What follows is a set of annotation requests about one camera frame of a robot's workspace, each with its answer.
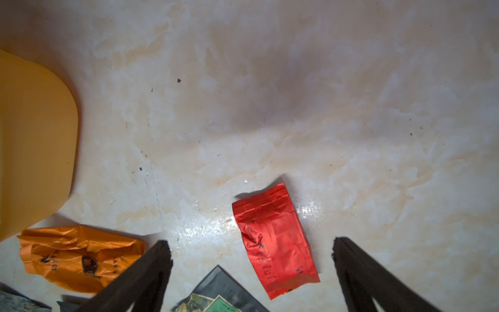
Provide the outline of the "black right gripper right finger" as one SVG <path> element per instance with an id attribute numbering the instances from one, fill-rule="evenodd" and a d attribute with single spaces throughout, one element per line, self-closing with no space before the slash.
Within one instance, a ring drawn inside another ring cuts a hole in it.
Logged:
<path id="1" fill-rule="evenodd" d="M 348 237 L 337 237 L 332 259 L 348 311 L 439 311 Z"/>

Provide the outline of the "orange foil tea bag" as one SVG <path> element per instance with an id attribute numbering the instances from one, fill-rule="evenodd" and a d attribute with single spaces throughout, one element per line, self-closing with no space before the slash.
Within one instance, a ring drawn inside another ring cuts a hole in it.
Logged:
<path id="1" fill-rule="evenodd" d="M 28 229 L 18 235 L 29 274 L 77 293 L 95 295 L 145 252 L 145 244 L 86 226 Z"/>

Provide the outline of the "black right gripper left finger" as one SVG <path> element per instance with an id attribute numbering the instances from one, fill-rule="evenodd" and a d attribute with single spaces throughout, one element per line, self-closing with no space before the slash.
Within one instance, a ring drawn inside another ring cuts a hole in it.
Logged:
<path id="1" fill-rule="evenodd" d="M 160 311 L 173 267 L 166 240 L 157 241 L 144 255 L 78 311 Z"/>

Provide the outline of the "yellow plastic storage box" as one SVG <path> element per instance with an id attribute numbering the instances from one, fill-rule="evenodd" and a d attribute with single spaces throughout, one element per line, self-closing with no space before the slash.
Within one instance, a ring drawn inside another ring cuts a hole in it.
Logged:
<path id="1" fill-rule="evenodd" d="M 73 180 L 79 116 L 47 68 L 1 52 L 1 240 L 56 213 Z"/>

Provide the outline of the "illustrated tea bag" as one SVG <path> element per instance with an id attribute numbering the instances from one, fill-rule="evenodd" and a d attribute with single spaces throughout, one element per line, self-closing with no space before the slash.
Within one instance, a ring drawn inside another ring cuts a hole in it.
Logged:
<path id="1" fill-rule="evenodd" d="M 1 312 L 51 312 L 48 305 L 36 302 L 1 284 Z"/>

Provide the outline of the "red foil tea bag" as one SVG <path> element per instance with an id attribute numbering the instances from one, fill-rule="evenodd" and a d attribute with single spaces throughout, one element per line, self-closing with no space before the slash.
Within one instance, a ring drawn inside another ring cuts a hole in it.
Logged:
<path id="1" fill-rule="evenodd" d="M 320 277 L 309 243 L 283 183 L 232 204 L 248 258 L 274 300 Z"/>

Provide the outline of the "dark oolong tea bag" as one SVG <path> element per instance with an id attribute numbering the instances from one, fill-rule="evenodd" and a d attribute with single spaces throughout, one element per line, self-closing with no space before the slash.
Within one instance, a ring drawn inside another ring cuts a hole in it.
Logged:
<path id="1" fill-rule="evenodd" d="M 171 311 L 269 312 L 219 265 Z"/>

